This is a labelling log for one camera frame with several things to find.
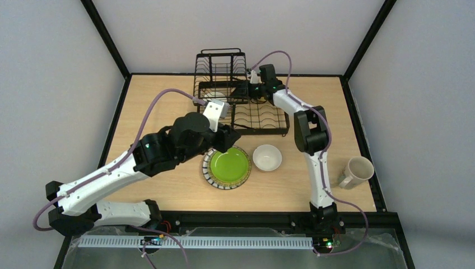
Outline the plain white bowl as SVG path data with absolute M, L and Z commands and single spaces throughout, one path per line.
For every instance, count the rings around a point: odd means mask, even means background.
M 254 165 L 261 171 L 274 171 L 282 164 L 282 154 L 273 145 L 260 145 L 252 154 Z

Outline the teal patterned white bowl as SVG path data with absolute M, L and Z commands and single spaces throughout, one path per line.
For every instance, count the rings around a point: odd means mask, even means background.
M 218 91 L 205 93 L 202 97 L 202 100 L 204 100 L 204 101 L 211 101 L 213 99 L 223 101 L 223 102 L 227 102 L 226 95 L 221 93 L 221 92 L 218 92 Z

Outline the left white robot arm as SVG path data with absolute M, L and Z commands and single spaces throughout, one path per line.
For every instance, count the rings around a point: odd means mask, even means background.
M 225 153 L 240 137 L 229 125 L 219 123 L 212 129 L 209 119 L 197 112 L 179 117 L 173 125 L 143 136 L 128 151 L 88 176 L 68 184 L 48 183 L 46 196 L 55 206 L 48 213 L 49 225 L 64 236 L 80 235 L 97 226 L 155 228 L 163 222 L 156 201 L 109 202 L 104 197 L 173 170 L 210 149 Z

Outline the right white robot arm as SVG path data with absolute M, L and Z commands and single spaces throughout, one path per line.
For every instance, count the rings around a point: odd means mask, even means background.
M 310 211 L 296 224 L 296 229 L 331 234 L 339 218 L 329 184 L 328 148 L 332 136 L 324 108 L 296 97 L 277 78 L 272 64 L 261 65 L 258 72 L 249 68 L 246 77 L 244 88 L 251 99 L 265 99 L 294 118 L 294 141 L 305 158 L 311 186 Z

